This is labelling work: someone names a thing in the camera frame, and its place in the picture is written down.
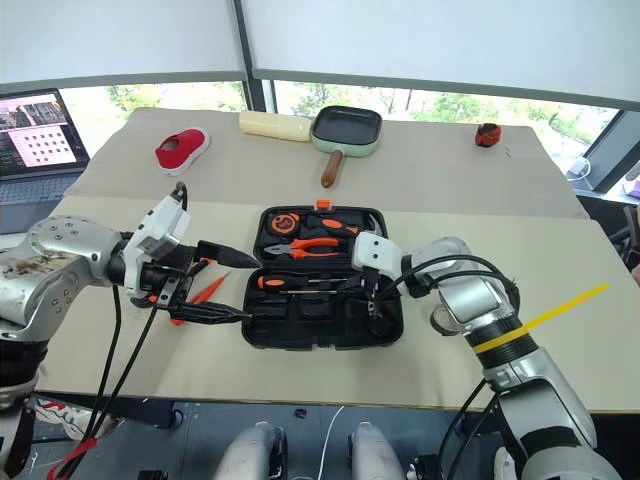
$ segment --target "yellow tape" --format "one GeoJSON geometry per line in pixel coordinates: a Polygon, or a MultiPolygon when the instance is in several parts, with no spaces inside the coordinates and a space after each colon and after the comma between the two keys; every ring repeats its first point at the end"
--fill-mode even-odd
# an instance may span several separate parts
{"type": "Polygon", "coordinates": [[[609,288],[609,285],[605,283],[596,288],[589,290],[586,293],[583,293],[582,295],[578,295],[576,298],[574,298],[570,302],[560,305],[559,307],[556,307],[553,310],[550,310],[547,313],[544,313],[539,317],[534,318],[530,322],[525,323],[520,328],[511,330],[510,332],[500,335],[497,338],[493,338],[487,342],[481,343],[480,345],[476,345],[475,347],[473,347],[473,351],[476,354],[483,353],[483,352],[486,352],[487,350],[491,350],[493,348],[504,345],[505,343],[508,343],[512,340],[515,340],[516,338],[521,337],[526,333],[529,333],[529,330],[542,325],[547,320],[551,320],[552,318],[557,317],[558,315],[571,310],[573,307],[576,307],[581,303],[589,300],[590,298],[595,297],[596,295],[604,292],[607,288],[609,288]]]}

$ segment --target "toolbox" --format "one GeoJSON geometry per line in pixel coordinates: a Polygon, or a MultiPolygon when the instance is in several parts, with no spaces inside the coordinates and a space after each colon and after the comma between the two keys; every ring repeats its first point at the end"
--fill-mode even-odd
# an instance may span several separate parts
{"type": "MultiPolygon", "coordinates": [[[[358,286],[351,255],[360,231],[386,238],[382,214],[371,208],[282,206],[260,217],[254,255],[262,268],[247,283],[242,335],[253,346],[307,350],[389,345],[402,335],[399,296],[378,305],[358,286]],[[349,281],[355,288],[342,290],[349,281]]],[[[380,277],[378,291],[391,280],[380,277]]]]}

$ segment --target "white sneaker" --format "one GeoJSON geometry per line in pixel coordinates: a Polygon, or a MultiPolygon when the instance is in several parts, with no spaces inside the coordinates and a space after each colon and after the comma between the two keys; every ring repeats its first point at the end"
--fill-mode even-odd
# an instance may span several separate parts
{"type": "MultiPolygon", "coordinates": [[[[91,410],[73,408],[60,402],[36,399],[36,418],[47,423],[62,424],[64,431],[73,440],[82,440],[84,432],[89,425],[91,410]]],[[[97,438],[108,435],[120,424],[120,420],[107,414],[98,430],[97,438]]]]}
{"type": "Polygon", "coordinates": [[[516,462],[504,447],[500,447],[493,460],[494,480],[516,480],[516,462]]]}

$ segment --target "cream cylinder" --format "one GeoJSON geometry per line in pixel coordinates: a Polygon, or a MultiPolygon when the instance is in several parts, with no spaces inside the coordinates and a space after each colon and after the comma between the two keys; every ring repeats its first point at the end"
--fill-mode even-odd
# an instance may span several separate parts
{"type": "Polygon", "coordinates": [[[296,142],[309,141],[311,120],[305,117],[245,110],[240,112],[238,122],[244,133],[296,142]]]}

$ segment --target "laptop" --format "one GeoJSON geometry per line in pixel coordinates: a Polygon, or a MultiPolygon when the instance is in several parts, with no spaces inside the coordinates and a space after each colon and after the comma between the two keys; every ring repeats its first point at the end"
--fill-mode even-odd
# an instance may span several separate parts
{"type": "Polygon", "coordinates": [[[0,94],[0,234],[49,216],[88,163],[57,89],[0,94]]]}

